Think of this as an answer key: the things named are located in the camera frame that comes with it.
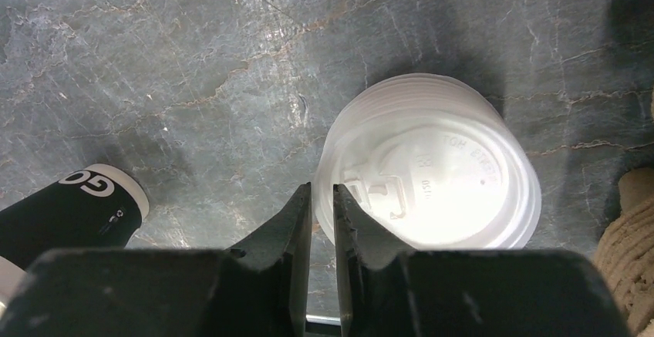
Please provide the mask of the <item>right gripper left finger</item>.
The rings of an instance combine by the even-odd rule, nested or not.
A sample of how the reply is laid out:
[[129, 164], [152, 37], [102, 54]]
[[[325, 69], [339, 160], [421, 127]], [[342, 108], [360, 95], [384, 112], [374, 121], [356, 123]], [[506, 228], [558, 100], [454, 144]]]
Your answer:
[[3, 336], [301, 336], [311, 187], [226, 249], [55, 249], [29, 268]]

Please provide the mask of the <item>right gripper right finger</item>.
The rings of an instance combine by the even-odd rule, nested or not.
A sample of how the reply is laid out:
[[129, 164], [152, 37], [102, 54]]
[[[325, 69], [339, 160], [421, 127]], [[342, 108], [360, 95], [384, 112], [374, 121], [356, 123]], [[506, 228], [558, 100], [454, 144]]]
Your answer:
[[333, 188], [344, 336], [627, 336], [602, 276], [566, 250], [420, 251]]

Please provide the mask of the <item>stack of white lids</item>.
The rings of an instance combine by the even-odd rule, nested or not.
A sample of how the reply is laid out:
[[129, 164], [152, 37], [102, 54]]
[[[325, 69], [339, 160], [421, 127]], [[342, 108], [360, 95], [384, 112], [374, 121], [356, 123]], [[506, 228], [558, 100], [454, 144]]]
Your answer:
[[419, 249], [522, 248], [541, 215], [524, 149], [475, 89], [412, 73], [361, 92], [335, 118], [312, 181], [312, 208], [335, 237], [333, 186]]

